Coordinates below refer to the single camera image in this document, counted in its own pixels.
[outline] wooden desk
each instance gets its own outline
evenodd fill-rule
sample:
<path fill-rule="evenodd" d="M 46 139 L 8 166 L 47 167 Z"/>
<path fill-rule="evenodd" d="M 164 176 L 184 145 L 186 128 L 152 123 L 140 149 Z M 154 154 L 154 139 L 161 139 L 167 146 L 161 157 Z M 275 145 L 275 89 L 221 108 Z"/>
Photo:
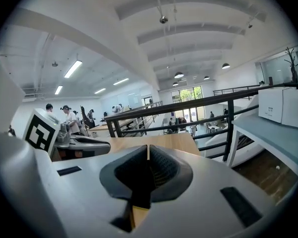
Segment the wooden desk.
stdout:
<path fill-rule="evenodd" d="M 133 119 L 127 119 L 127 120 L 121 120 L 121 121 L 119 121 L 119 126 L 120 127 L 123 127 L 123 126 L 127 125 L 128 123 L 132 122 L 134 119 L 135 118 L 133 118 Z M 91 128 L 88 131 L 89 132 L 97 132 L 97 131 L 101 131 L 101 130 L 108 130 L 107 124 L 104 124 L 104 125 L 100 125 L 100 126 Z"/>
<path fill-rule="evenodd" d="M 157 145 L 199 156 L 201 155 L 197 145 L 189 133 L 176 133 L 151 137 L 98 137 L 97 140 L 110 143 L 111 149 L 109 153 L 118 152 L 122 149 L 138 145 Z"/>

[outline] baseball cap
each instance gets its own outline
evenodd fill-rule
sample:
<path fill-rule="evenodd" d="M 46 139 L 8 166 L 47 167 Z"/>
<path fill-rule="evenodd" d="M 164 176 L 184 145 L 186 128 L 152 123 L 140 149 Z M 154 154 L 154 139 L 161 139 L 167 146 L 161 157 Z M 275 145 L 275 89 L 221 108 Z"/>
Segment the baseball cap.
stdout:
<path fill-rule="evenodd" d="M 71 108 L 69 108 L 68 105 L 64 105 L 64 106 L 61 108 L 61 110 L 63 110 L 63 109 L 68 109 L 68 110 L 70 110 Z"/>

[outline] white box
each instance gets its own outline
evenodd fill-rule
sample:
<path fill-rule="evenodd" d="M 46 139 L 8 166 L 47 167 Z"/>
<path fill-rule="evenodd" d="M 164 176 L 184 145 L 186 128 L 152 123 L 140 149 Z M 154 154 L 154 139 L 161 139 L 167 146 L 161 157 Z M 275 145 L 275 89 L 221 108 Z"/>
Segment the white box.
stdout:
<path fill-rule="evenodd" d="M 258 91 L 260 117 L 298 127 L 298 90 L 276 87 Z"/>

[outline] ceiling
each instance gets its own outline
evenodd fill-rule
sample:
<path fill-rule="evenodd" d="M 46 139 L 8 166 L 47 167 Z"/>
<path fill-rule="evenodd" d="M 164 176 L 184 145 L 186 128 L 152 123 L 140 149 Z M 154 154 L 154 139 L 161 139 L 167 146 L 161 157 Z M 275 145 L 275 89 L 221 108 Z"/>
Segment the ceiling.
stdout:
<path fill-rule="evenodd" d="M 15 15 L 0 59 L 26 93 L 45 98 L 58 85 L 60 97 L 108 93 L 126 77 L 167 89 L 178 71 L 181 84 L 213 80 L 225 62 L 232 69 L 297 41 L 273 0 L 24 0 Z M 76 59 L 82 66 L 64 79 Z"/>
<path fill-rule="evenodd" d="M 53 98 L 59 85 L 60 97 L 95 97 L 99 89 L 108 93 L 127 83 L 114 86 L 118 80 L 139 80 L 115 62 L 62 37 L 15 25 L 2 31 L 0 62 L 27 97 Z M 64 78 L 76 60 L 82 65 Z"/>
<path fill-rule="evenodd" d="M 242 49 L 236 40 L 247 42 L 255 26 L 262 31 L 272 11 L 265 0 L 97 1 L 115 9 L 125 31 L 147 55 L 160 88 L 172 84 L 178 71 L 196 77 L 195 83 L 204 76 L 212 80 L 234 47 Z M 166 24 L 160 23 L 161 15 L 168 18 Z"/>

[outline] wooden floor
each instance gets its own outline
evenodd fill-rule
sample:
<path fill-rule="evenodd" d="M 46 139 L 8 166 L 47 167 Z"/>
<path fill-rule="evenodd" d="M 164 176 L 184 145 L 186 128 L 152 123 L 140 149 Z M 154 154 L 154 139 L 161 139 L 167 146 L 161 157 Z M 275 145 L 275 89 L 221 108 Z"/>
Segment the wooden floor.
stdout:
<path fill-rule="evenodd" d="M 287 194 L 298 179 L 290 168 L 267 150 L 235 167 L 234 170 L 261 187 L 276 203 Z"/>

